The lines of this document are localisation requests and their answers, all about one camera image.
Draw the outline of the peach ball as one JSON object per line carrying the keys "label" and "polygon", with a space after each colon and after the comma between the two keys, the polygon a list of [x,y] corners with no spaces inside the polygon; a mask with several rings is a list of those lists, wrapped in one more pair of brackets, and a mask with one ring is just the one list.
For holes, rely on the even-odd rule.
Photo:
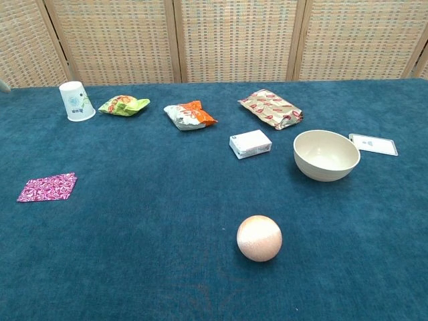
{"label": "peach ball", "polygon": [[264,262],[273,259],[282,247],[282,232],[278,224],[264,215],[245,219],[237,230],[237,245],[248,259]]}

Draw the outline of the white paper cup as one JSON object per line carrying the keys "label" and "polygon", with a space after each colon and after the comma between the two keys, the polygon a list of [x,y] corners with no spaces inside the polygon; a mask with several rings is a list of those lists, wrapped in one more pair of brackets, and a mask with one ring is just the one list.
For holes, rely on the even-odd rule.
{"label": "white paper cup", "polygon": [[70,81],[59,86],[68,120],[81,122],[90,119],[96,113],[92,103],[79,81]]}

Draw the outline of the white card in holder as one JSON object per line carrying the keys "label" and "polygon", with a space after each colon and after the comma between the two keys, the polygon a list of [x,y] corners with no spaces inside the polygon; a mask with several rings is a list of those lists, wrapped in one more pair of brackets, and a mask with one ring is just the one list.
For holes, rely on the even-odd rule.
{"label": "white card in holder", "polygon": [[367,152],[375,152],[379,154],[386,154],[391,156],[397,156],[398,151],[395,146],[395,142],[391,139],[379,138],[361,134],[351,133],[348,138],[359,150]]}

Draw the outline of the blue carpet table cover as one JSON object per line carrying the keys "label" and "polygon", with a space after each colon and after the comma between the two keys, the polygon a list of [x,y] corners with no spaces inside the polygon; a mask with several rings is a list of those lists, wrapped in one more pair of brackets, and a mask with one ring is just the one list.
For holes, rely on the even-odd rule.
{"label": "blue carpet table cover", "polygon": [[[276,130],[238,102],[262,89],[303,120]],[[0,321],[428,321],[428,80],[86,92],[150,104],[71,122],[56,87],[0,92]],[[194,100],[217,123],[179,130],[164,107]],[[238,159],[229,138],[253,130],[271,150]],[[359,150],[347,176],[315,181],[294,160],[308,130],[398,155]],[[68,199],[17,202],[28,180],[71,172]],[[269,261],[238,248],[253,215],[281,229]]]}

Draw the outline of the green snack bag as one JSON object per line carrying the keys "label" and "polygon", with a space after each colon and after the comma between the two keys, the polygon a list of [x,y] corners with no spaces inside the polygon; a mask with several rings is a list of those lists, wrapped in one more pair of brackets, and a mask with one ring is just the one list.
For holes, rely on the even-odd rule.
{"label": "green snack bag", "polygon": [[119,95],[101,105],[98,111],[115,116],[133,116],[149,104],[148,98],[138,99],[133,96]]}

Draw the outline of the pink patterned paper square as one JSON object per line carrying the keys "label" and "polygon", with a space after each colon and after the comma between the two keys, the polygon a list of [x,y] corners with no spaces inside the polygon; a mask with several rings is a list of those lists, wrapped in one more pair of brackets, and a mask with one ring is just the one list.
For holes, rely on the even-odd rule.
{"label": "pink patterned paper square", "polygon": [[76,181],[75,173],[30,179],[17,198],[17,202],[66,200],[70,197]]}

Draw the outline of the small white cardboard box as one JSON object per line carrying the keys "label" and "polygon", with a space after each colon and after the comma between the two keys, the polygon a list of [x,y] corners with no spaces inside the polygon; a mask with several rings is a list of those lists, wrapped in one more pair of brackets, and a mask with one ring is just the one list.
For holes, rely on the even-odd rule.
{"label": "small white cardboard box", "polygon": [[243,159],[269,152],[272,142],[261,130],[253,130],[231,136],[229,146],[238,159]]}

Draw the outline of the cream bowl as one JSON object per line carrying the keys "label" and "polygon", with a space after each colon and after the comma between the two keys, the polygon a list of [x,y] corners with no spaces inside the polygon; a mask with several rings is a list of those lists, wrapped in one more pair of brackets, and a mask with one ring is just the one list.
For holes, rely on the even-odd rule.
{"label": "cream bowl", "polygon": [[360,162],[360,151],[348,138],[328,130],[308,130],[295,137],[294,160],[307,177],[332,182],[347,176]]}

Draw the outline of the gold red-print snack package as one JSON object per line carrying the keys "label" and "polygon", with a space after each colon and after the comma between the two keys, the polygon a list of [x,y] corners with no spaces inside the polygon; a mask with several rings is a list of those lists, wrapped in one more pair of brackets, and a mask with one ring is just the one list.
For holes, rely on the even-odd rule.
{"label": "gold red-print snack package", "polygon": [[258,90],[238,102],[276,130],[293,126],[304,118],[299,108],[266,89]]}

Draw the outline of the woven folding screen panel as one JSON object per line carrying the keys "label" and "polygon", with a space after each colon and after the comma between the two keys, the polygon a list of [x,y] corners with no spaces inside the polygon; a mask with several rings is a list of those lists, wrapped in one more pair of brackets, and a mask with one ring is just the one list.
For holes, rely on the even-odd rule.
{"label": "woven folding screen panel", "polygon": [[428,0],[302,0],[292,79],[409,77],[428,40]]}
{"label": "woven folding screen panel", "polygon": [[0,0],[0,82],[59,86],[72,79],[43,0]]}
{"label": "woven folding screen panel", "polygon": [[295,80],[308,3],[309,0],[172,0],[180,81]]}
{"label": "woven folding screen panel", "polygon": [[43,0],[85,85],[179,83],[175,0]]}
{"label": "woven folding screen panel", "polygon": [[402,78],[424,78],[428,80],[428,40],[421,50],[412,68],[410,64],[405,68]]}

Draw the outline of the orange white snack bag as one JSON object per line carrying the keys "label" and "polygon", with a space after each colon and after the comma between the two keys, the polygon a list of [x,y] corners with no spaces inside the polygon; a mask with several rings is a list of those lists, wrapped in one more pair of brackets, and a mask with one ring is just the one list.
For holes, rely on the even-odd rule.
{"label": "orange white snack bag", "polygon": [[217,123],[210,114],[202,108],[200,100],[185,104],[169,105],[164,111],[179,130],[196,130]]}

